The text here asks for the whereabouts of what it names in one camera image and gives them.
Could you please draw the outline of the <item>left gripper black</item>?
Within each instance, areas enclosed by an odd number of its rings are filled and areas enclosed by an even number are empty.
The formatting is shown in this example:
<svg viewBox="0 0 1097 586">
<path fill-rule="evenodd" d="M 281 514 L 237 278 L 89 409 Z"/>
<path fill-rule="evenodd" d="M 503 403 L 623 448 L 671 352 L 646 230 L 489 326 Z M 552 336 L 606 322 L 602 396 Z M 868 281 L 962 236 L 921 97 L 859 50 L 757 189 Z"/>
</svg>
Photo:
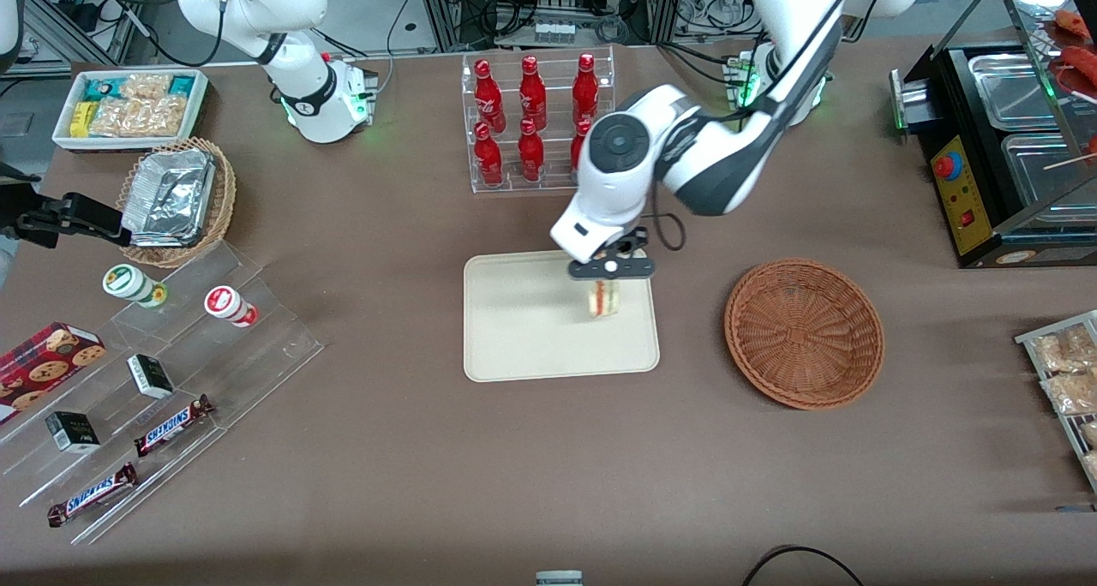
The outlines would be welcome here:
<svg viewBox="0 0 1097 586">
<path fill-rule="evenodd" d="M 632 230 L 615 243 L 604 243 L 585 263 L 572 260 L 572 280 L 646 280 L 656 266 L 643 253 L 648 243 L 647 230 Z"/>
</svg>

